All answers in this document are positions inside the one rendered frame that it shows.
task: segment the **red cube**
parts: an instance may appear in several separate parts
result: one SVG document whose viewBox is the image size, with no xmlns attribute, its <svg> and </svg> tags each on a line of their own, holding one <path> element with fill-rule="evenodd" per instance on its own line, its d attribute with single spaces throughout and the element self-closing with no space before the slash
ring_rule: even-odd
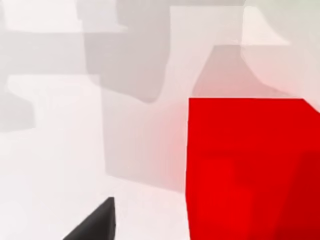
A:
<svg viewBox="0 0 320 240">
<path fill-rule="evenodd" d="M 303 99 L 191 98 L 191 240 L 319 240 L 320 114 Z"/>
</svg>

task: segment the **black object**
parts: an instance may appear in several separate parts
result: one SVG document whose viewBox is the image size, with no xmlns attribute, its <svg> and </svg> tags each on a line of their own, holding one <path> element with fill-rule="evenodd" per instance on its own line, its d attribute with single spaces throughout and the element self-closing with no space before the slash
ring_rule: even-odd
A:
<svg viewBox="0 0 320 240">
<path fill-rule="evenodd" d="M 115 198 L 109 197 L 63 240 L 114 240 Z"/>
</svg>

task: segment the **cube side face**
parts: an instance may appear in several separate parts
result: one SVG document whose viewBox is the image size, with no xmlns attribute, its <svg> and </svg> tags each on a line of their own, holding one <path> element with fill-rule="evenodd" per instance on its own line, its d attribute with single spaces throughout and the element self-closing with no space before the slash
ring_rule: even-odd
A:
<svg viewBox="0 0 320 240">
<path fill-rule="evenodd" d="M 303 100 L 259 100 L 190 100 L 186 202 L 191 240 L 320 235 L 319 115 Z"/>
</svg>

